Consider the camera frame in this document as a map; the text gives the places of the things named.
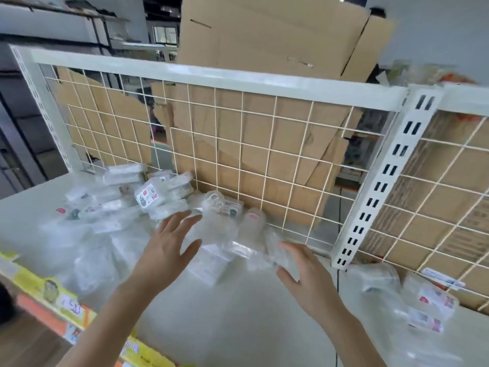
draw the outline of hand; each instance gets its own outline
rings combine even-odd
[[[276,269],[278,278],[301,308],[324,328],[328,315],[344,307],[331,275],[306,245],[289,242],[280,244],[294,257],[299,267],[300,280],[296,282],[280,266]]]
[[[199,250],[201,240],[195,240],[180,255],[183,239],[202,215],[190,215],[190,211],[177,212],[168,216],[156,227],[128,281],[153,297],[167,288],[183,272]]]

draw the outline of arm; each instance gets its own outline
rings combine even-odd
[[[121,283],[58,367],[113,367],[141,314],[195,256],[200,240],[180,255],[182,241],[201,216],[190,211],[163,220],[129,278]]]
[[[282,267],[277,275],[306,311],[323,328],[345,367],[386,367],[360,321],[343,305],[324,266],[306,245],[283,242],[299,266],[296,282]]]

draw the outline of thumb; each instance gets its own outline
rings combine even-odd
[[[281,282],[284,284],[285,287],[287,287],[287,290],[292,294],[292,296],[295,296],[297,293],[297,290],[299,288],[299,283],[297,283],[294,278],[290,275],[290,273],[282,266],[278,265],[277,269],[275,270],[277,273],[277,277],[281,280]]]
[[[188,263],[190,263],[190,260],[192,260],[194,256],[197,254],[197,251],[199,251],[201,243],[202,243],[201,239],[196,239],[190,244],[190,246],[187,247],[185,252],[180,256],[183,265],[185,267],[188,265]]]

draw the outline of forearm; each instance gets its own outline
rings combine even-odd
[[[129,279],[80,335],[58,367],[113,367],[127,337],[153,296]]]
[[[343,304],[320,322],[345,367],[385,367],[360,321]]]

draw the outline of floor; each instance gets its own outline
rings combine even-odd
[[[0,364],[3,367],[55,367],[70,346],[24,312],[0,326]]]

